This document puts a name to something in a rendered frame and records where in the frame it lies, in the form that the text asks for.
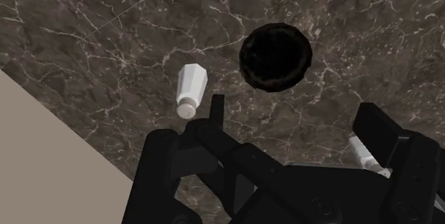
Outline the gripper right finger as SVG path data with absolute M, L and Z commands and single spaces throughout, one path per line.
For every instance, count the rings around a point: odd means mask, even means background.
M 380 207 L 382 224 L 445 224 L 434 207 L 441 182 L 441 146 L 403 129 L 374 103 L 360 104 L 352 130 L 378 164 L 392 169 Z

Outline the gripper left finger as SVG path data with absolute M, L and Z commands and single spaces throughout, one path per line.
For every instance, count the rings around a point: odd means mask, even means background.
M 188 122 L 184 132 L 170 129 L 150 132 L 143 146 L 121 224 L 203 224 L 192 209 L 175 199 L 181 179 L 197 175 L 219 198 L 229 224 L 278 224 L 281 207 L 265 191 L 224 166 L 195 137 L 198 127 L 216 127 L 211 139 L 224 136 L 225 97 L 212 97 L 210 115 Z

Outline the white salt shaker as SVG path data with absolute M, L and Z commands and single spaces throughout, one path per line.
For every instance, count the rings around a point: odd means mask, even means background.
M 191 119 L 195 116 L 197 108 L 202 101 L 207 82 L 207 71 L 201 65 L 189 63 L 181 68 L 178 74 L 176 93 L 176 111 L 181 118 Z

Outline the black round bowl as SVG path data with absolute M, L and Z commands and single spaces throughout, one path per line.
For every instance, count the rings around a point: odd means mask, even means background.
M 312 64 L 307 37 L 286 23 L 265 24 L 243 41 L 239 70 L 253 88 L 278 93 L 294 87 Z

